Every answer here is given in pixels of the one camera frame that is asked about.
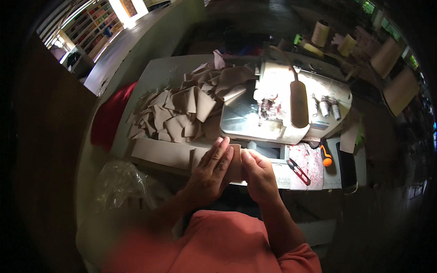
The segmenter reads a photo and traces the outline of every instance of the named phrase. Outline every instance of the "person's left hand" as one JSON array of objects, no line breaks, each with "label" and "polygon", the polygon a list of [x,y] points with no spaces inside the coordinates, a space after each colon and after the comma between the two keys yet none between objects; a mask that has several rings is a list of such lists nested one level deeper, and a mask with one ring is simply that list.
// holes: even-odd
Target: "person's left hand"
[{"label": "person's left hand", "polygon": [[217,138],[211,150],[200,160],[187,185],[179,194],[191,209],[207,205],[220,197],[229,182],[223,177],[234,155],[229,138]]}]

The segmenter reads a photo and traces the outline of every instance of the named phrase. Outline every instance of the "thread snips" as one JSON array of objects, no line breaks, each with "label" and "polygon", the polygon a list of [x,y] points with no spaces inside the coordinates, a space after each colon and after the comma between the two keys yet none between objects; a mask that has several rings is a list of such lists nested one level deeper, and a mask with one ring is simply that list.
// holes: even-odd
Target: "thread snips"
[{"label": "thread snips", "polygon": [[292,160],[291,158],[288,159],[287,164],[305,185],[310,185],[311,180],[308,178],[308,176],[306,176],[306,174],[302,171],[302,169],[294,160]]}]

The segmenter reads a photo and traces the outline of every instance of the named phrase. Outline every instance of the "orange handle tool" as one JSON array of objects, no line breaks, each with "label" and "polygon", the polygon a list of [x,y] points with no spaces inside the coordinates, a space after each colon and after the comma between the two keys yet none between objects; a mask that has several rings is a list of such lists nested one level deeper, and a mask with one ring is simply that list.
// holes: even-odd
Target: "orange handle tool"
[{"label": "orange handle tool", "polygon": [[332,155],[331,151],[328,148],[328,143],[326,139],[322,138],[320,140],[320,152],[322,154],[322,161],[325,167],[329,167],[332,164]]}]

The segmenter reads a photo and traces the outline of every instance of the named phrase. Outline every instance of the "hand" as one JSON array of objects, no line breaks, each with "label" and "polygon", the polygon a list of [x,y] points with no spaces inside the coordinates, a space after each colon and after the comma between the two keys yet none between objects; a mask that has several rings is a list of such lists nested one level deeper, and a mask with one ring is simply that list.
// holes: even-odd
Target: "hand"
[{"label": "hand", "polygon": [[229,138],[217,138],[211,150],[200,160],[186,187],[180,195],[188,202],[190,209],[207,205],[220,197],[229,182],[223,182],[234,155]]},{"label": "hand", "polygon": [[272,163],[267,157],[254,150],[244,149],[241,152],[241,163],[246,172],[247,190],[255,202],[262,205],[281,200]]}]

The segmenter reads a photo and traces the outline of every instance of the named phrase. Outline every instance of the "work table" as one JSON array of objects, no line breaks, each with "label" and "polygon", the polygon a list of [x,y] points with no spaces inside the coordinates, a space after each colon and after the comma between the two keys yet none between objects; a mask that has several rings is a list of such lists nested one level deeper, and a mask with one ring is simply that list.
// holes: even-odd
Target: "work table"
[{"label": "work table", "polygon": [[[257,57],[244,56],[238,59],[231,60],[238,65],[244,65],[249,63],[256,63]],[[129,139],[127,136],[131,124],[127,123],[127,119],[131,111],[136,107],[138,100],[155,90],[162,90],[165,87],[173,88],[179,87],[183,81],[184,74],[186,72],[192,71],[199,67],[201,64],[206,62],[213,62],[213,55],[185,55],[168,57],[162,59],[155,59],[150,61],[147,67],[144,69],[135,89],[133,90],[130,99],[126,105],[123,112],[122,118],[118,125],[117,133],[115,135],[111,155],[131,161],[135,164],[180,174],[184,176],[190,176],[191,170],[178,169],[171,166],[165,166],[156,164],[153,162],[145,161],[134,156],[131,156],[132,149],[135,144],[135,140]],[[340,167],[338,164],[338,154],[336,152],[336,143],[340,141],[340,137],[330,138],[327,140],[328,146],[333,154],[333,165],[328,169],[324,170],[324,183],[321,189],[337,189],[341,188],[341,178],[340,178]],[[192,149],[196,147],[210,148],[212,145],[212,140],[200,139],[190,143],[181,143],[180,145],[190,145]],[[245,148],[247,142],[241,141],[231,141],[231,143],[242,144],[242,148]],[[357,179],[359,185],[365,185],[366,183],[366,165],[365,165],[365,151],[364,147],[361,147],[355,151],[355,162]],[[303,183],[292,183],[290,176],[295,174],[291,169],[285,164],[280,164],[278,162],[272,161],[274,166],[274,172],[277,178],[277,183],[279,188],[285,188],[290,190],[314,190],[310,186],[305,186]],[[245,181],[239,183],[241,185],[247,185]]]}]

